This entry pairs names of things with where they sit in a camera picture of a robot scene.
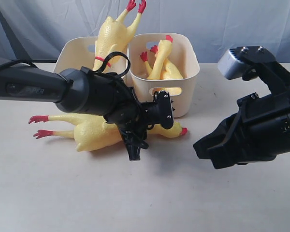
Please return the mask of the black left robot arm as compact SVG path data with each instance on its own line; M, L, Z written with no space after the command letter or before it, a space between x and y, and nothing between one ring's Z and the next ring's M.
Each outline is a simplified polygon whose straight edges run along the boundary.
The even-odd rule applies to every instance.
M52 102L66 113L103 116L114 123L124 141L129 159L140 159L147 149L146 131L156 124L173 126L170 96L156 92L152 102L140 102L122 73L68 68L60 73L39 69L30 61L0 58L0 100Z

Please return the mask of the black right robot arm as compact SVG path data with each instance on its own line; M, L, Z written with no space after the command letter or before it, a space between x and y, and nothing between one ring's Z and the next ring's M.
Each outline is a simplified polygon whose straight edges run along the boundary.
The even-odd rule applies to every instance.
M290 89L262 98L252 93L237 100L239 110L194 143L200 159L215 169L273 161L290 152Z

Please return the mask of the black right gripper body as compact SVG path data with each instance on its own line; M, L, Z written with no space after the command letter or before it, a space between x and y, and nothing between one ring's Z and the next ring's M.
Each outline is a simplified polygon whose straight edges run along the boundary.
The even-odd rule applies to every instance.
M290 152L290 93L256 94L237 101L237 116L257 147L270 155Z

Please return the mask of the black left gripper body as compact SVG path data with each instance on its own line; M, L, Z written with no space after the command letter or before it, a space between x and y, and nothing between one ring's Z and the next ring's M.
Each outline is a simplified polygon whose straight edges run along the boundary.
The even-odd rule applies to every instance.
M139 102L137 97L132 96L117 102L103 118L118 128L129 160L140 160L140 150L149 147L145 142L147 130L153 129L156 124L164 126L164 99L162 96L154 96L152 102Z

